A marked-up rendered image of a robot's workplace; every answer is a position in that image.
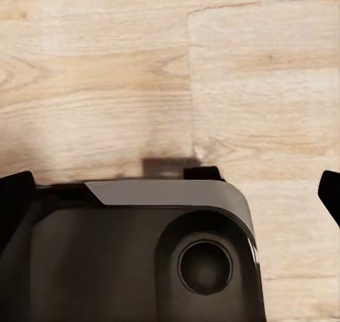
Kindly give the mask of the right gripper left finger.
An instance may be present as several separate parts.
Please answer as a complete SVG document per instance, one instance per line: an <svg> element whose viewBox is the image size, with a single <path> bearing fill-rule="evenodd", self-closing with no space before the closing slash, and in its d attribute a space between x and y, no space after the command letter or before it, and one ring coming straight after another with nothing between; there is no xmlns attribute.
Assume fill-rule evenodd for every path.
<svg viewBox="0 0 340 322"><path fill-rule="evenodd" d="M30 171L0 179L0 255L37 197Z"/></svg>

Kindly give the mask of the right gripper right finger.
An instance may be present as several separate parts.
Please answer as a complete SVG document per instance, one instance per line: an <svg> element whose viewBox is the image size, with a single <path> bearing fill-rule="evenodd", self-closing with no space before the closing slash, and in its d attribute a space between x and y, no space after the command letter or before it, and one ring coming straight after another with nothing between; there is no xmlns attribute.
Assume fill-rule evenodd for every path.
<svg viewBox="0 0 340 322"><path fill-rule="evenodd" d="M317 194L340 226L340 173L324 171Z"/></svg>

